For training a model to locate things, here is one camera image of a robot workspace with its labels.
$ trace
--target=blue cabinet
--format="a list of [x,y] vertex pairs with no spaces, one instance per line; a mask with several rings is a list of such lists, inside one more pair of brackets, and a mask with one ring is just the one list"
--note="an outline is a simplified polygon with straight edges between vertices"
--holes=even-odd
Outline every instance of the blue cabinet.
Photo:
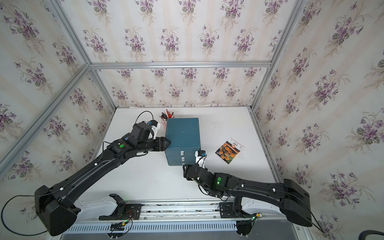
[[166,139],[171,141],[170,146],[165,150],[168,165],[195,164],[195,151],[200,150],[199,119],[168,119]]

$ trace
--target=wire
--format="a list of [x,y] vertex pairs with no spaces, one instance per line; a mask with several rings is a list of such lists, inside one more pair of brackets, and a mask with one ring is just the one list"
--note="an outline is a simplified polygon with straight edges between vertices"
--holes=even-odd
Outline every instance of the wire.
[[145,154],[141,154],[141,155],[136,155],[135,157],[142,157],[142,156],[145,156],[148,154],[148,152],[144,152]]
[[144,112],[140,113],[140,114],[137,116],[136,121],[135,121],[135,124],[137,123],[137,120],[139,119],[140,115],[143,114],[143,113],[145,113],[145,112],[149,112],[149,113],[152,115],[152,120],[154,120],[154,118],[153,118],[153,114],[152,114],[150,111],[144,111]]
[[11,199],[9,199],[9,200],[4,204],[4,207],[3,207],[3,209],[1,210],[1,222],[3,223],[4,227],[5,227],[8,231],[10,231],[11,233],[14,233],[14,234],[19,235],[19,236],[25,236],[25,237],[37,236],[37,235],[40,235],[40,234],[42,234],[42,233],[47,232],[48,230],[43,231],[43,232],[41,232],[41,233],[37,233],[37,234],[22,234],[22,233],[17,233],[17,232],[15,232],[15,231],[12,231],[11,229],[9,229],[9,228],[7,227],[7,225],[6,225],[5,222],[4,222],[3,212],[4,212],[4,209],[5,209],[5,206],[6,206],[12,199],[14,199],[15,197],[42,197],[42,196],[47,196],[47,195],[53,194],[53,193],[58,192],[58,191],[60,191],[60,190],[57,190],[57,191],[54,191],[54,192],[50,192],[50,193],[48,193],[48,194],[43,194],[43,195],[16,195],[16,196],[12,197]]

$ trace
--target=white tabletop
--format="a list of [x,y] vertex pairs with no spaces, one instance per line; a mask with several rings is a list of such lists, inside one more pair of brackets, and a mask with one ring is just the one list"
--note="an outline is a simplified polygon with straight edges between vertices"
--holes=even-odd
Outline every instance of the white tabletop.
[[[104,140],[112,142],[130,132],[137,116],[145,110],[151,111],[155,120],[160,122],[158,116],[165,108],[118,108]],[[201,149],[208,155],[205,160],[208,171],[274,182],[247,107],[168,110],[173,111],[176,118],[199,118]],[[151,114],[143,113],[138,122],[148,120],[151,120]],[[157,136],[165,136],[164,126]],[[215,152],[230,137],[244,149],[227,164]],[[203,195],[194,181],[183,178],[182,166],[169,166],[164,152],[149,152],[144,157],[129,159],[96,182],[81,199],[97,199],[111,193],[119,194],[124,200],[216,199]]]

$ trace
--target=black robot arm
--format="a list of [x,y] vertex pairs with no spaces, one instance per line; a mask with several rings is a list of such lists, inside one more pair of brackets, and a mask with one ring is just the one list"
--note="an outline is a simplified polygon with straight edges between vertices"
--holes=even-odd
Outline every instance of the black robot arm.
[[153,138],[152,126],[157,124],[154,120],[134,124],[131,133],[113,141],[97,158],[71,177],[50,188],[44,185],[35,191],[35,195],[44,195],[35,197],[36,214],[52,236],[63,233],[75,223],[81,209],[74,202],[105,174],[138,156],[137,153],[164,151],[170,145],[165,137]]
[[183,170],[187,180],[197,182],[210,196],[235,197],[231,213],[237,217],[254,217],[241,207],[241,198],[249,197],[278,206],[295,224],[312,226],[310,196],[290,179],[284,179],[283,183],[254,182],[221,172],[213,174],[198,164],[184,165]]

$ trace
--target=floral wallpaper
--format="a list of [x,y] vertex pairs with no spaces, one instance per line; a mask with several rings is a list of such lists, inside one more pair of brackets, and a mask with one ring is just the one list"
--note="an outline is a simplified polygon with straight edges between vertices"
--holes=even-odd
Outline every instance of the floral wallpaper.
[[43,1],[0,0],[0,158],[81,63]]
[[[0,0],[0,15],[3,158],[82,63],[45,0]],[[51,186],[82,168],[92,159],[110,116],[106,102],[85,76],[0,180],[0,205],[12,196],[33,194],[42,185]],[[14,199],[4,216],[7,225],[20,233],[45,230],[36,218],[32,198]],[[2,224],[0,235],[1,239],[15,238]],[[42,234],[28,239],[45,237]]]
[[[294,3],[295,0],[61,1],[93,62],[270,60]],[[308,19],[319,12],[319,5],[310,9]],[[354,35],[361,28],[360,22],[361,18],[349,25],[355,27]]]
[[314,239],[383,231],[383,12],[382,1],[309,0],[256,107],[281,176],[311,195]]
[[101,70],[120,107],[249,106],[266,68]]
[[[9,106],[0,108],[6,118],[4,129],[17,131],[20,123],[14,119],[18,116],[7,110]],[[84,167],[93,159],[111,116],[96,86],[85,76],[0,180],[0,205],[14,195],[33,194],[42,185],[60,182]],[[22,223],[25,229],[18,232],[25,234],[42,232],[44,226],[36,217],[34,207],[33,198],[16,198],[5,209],[7,225],[17,230]],[[5,239],[14,237],[3,225],[0,231]],[[45,237],[41,234],[28,239]]]

